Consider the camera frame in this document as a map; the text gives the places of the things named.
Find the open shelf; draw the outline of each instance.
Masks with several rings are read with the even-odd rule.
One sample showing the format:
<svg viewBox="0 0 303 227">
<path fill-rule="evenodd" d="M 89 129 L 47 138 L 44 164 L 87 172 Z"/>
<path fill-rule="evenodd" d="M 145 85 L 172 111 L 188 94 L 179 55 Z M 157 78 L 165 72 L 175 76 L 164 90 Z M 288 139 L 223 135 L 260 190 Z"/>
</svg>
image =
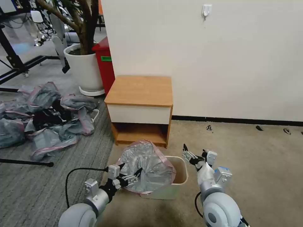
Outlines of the open shelf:
<svg viewBox="0 0 303 227">
<path fill-rule="evenodd" d="M 156 146 L 166 147 L 168 125 L 112 122 L 112 131 L 118 144 L 150 140 Z"/>
</svg>

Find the wooden nightstand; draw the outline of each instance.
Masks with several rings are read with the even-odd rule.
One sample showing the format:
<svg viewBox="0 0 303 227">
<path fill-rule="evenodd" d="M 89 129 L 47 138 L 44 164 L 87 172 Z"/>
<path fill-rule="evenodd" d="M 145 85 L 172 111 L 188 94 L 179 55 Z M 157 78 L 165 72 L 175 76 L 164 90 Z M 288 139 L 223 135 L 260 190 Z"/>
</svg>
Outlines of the wooden nightstand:
<svg viewBox="0 0 303 227">
<path fill-rule="evenodd" d="M 171 77 L 118 76 L 105 103 L 117 145 L 147 139 L 167 148 L 173 111 Z"/>
</svg>

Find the beige carpet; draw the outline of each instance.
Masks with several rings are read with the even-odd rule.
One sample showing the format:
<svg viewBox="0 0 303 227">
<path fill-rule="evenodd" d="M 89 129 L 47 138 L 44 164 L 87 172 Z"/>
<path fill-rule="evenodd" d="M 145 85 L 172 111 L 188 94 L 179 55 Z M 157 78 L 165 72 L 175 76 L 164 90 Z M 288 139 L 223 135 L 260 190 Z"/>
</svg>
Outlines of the beige carpet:
<svg viewBox="0 0 303 227">
<path fill-rule="evenodd" d="M 195 154 L 203 148 L 218 153 L 216 166 L 229 167 L 233 173 L 226 192 L 238 203 L 252 227 L 301 226 L 303 214 L 303 131 L 302 127 L 172 121 L 165 155 L 182 155 L 185 143 Z M 120 157 L 124 146 L 114 145 L 108 164 Z M 174 201 L 146 200 L 125 190 L 107 205 L 99 226 L 205 226 L 195 211 L 199 191 L 195 168 L 187 165 L 189 179 Z"/>
</svg>

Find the black stand leg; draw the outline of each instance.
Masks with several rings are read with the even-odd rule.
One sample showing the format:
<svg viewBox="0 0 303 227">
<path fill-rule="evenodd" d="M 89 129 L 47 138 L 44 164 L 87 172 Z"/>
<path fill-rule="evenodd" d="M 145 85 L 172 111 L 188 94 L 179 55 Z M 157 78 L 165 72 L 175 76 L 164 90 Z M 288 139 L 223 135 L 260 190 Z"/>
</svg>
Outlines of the black stand leg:
<svg viewBox="0 0 303 227">
<path fill-rule="evenodd" d="M 12 159 L 0 159 L 0 163 L 13 163 L 13 164 L 24 164 L 24 165 L 35 165 L 35 166 L 48 166 L 53 167 L 53 162 L 32 162 L 32 161 L 21 161 Z"/>
<path fill-rule="evenodd" d="M 19 74 L 26 74 L 28 73 L 28 70 L 35 65 L 40 64 L 46 59 L 52 59 L 52 60 L 59 60 L 58 56 L 42 56 L 39 55 L 25 63 L 23 63 L 20 59 L 20 57 L 15 53 L 13 47 L 10 45 L 8 39 L 6 38 L 4 32 L 2 31 L 2 28 L 4 28 L 4 25 L 0 24 L 0 44 L 4 48 L 4 50 L 7 53 L 7 59 L 9 63 L 11 64 L 12 67 L 9 72 L 6 72 L 2 75 L 0 75 L 0 85 L 5 83 L 6 81 L 18 76 Z M 69 70 L 69 66 L 64 69 L 65 72 Z M 17 92 L 18 88 L 13 88 L 13 87 L 0 87 L 0 91 L 5 91 L 5 92 Z"/>
</svg>

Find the carpet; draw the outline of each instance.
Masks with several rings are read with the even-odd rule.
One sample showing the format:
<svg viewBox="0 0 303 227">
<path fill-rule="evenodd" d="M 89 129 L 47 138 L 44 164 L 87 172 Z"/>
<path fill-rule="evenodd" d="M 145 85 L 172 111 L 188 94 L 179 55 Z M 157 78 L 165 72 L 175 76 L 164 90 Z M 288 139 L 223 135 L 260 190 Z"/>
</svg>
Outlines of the carpet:
<svg viewBox="0 0 303 227">
<path fill-rule="evenodd" d="M 106 34 L 100 34 L 101 40 Z M 39 54 L 56 55 L 51 41 L 41 47 L 33 47 L 20 55 L 27 61 Z M 0 64 L 0 74 L 9 69 Z M 58 60 L 46 60 L 42 65 L 30 69 L 29 77 L 19 75 L 3 86 L 37 86 L 53 81 L 62 95 L 79 94 L 77 83 L 69 70 L 62 73 Z M 15 99 L 15 93 L 0 92 L 0 100 Z M 0 226 L 58 226 L 61 214 L 67 209 L 65 201 L 65 178 L 68 172 L 78 167 L 104 168 L 113 147 L 110 121 L 107 116 L 104 98 L 100 98 L 100 115 L 95 121 L 95 133 L 81 136 L 80 141 L 45 161 L 54 162 L 54 166 L 29 166 L 19 164 L 0 164 Z M 32 144 L 26 142 L 17 147 L 0 149 L 0 158 L 29 160 Z M 84 182 L 94 178 L 102 180 L 102 172 L 79 170 L 73 172 L 68 181 L 70 205 L 81 202 L 85 197 Z"/>
<path fill-rule="evenodd" d="M 0 164 L 0 226 L 57 226 L 60 215 L 67 209 L 65 178 L 78 167 L 104 168 L 113 147 L 110 124 L 101 100 L 100 115 L 95 121 L 95 133 L 82 136 L 80 141 L 56 152 L 45 161 L 54 166 Z M 0 158 L 29 160 L 31 142 L 0 150 Z M 84 182 L 93 178 L 101 182 L 102 172 L 78 170 L 68 180 L 70 204 L 85 198 Z"/>
</svg>

